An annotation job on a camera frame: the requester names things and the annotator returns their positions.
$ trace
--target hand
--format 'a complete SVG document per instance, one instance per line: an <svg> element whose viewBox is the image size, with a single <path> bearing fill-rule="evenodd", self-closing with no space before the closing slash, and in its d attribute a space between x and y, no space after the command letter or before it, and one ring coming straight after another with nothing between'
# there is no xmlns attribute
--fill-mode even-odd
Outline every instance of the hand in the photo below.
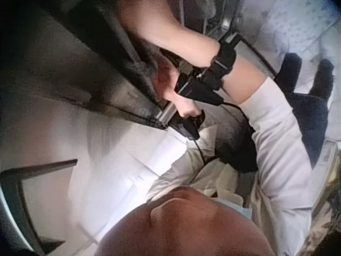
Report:
<svg viewBox="0 0 341 256"><path fill-rule="evenodd" d="M161 53L155 53L153 57L158 64L158 72L151 80L158 97L171 101L182 117L199 116L201 111L196 103L191 99L178 95L174 91L179 77L177 69Z"/></svg>

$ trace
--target white shirt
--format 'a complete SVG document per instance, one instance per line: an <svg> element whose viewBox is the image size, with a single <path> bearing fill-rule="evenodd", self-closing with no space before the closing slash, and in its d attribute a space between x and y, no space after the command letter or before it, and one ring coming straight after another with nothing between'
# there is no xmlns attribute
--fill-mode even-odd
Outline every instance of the white shirt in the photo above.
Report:
<svg viewBox="0 0 341 256"><path fill-rule="evenodd" d="M259 171L247 204L253 209L252 220L263 231L276 255L295 255L308 234L312 207L309 193L312 168L297 120L285 96L270 78L240 107L255 130L252 139ZM209 158L214 155L216 125L209 125L200 135L197 143ZM225 188L221 187L222 179ZM218 197L242 203L234 194L237 171L219 160L202 168L199 150L191 141L185 154L153 184L148 197L156 199L189 183L207 196L217 191Z"/></svg>

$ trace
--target black strap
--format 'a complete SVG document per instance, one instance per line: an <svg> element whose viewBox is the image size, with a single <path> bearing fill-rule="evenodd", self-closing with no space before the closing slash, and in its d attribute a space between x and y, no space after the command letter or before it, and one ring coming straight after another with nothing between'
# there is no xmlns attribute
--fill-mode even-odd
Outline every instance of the black strap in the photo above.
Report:
<svg viewBox="0 0 341 256"><path fill-rule="evenodd" d="M208 68L217 78L221 79L224 75L232 71L233 64L236 61L236 51L227 42L220 44L220 50L211 66Z"/></svg>

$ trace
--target metal frame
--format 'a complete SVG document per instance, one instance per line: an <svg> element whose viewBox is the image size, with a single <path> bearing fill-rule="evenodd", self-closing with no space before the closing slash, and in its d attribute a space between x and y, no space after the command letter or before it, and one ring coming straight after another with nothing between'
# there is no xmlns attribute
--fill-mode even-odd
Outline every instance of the metal frame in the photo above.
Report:
<svg viewBox="0 0 341 256"><path fill-rule="evenodd" d="M4 235L9 236L9 242L12 246L20 246L23 249L32 250L39 255L45 255L26 206L22 180L67 169L76 164L77 159L73 159L51 164L9 169L0 174L0 207L1 215L4 216L1 228ZM15 237L20 241L14 241L13 233L15 233Z"/></svg>

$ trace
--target shirt sleeve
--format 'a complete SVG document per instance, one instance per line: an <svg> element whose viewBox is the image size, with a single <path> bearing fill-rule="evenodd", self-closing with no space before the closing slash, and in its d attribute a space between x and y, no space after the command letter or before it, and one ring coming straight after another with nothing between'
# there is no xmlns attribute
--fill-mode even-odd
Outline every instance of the shirt sleeve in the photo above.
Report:
<svg viewBox="0 0 341 256"><path fill-rule="evenodd" d="M254 128L258 186L274 206L310 209L312 169L292 108L276 83L264 84L240 108Z"/></svg>

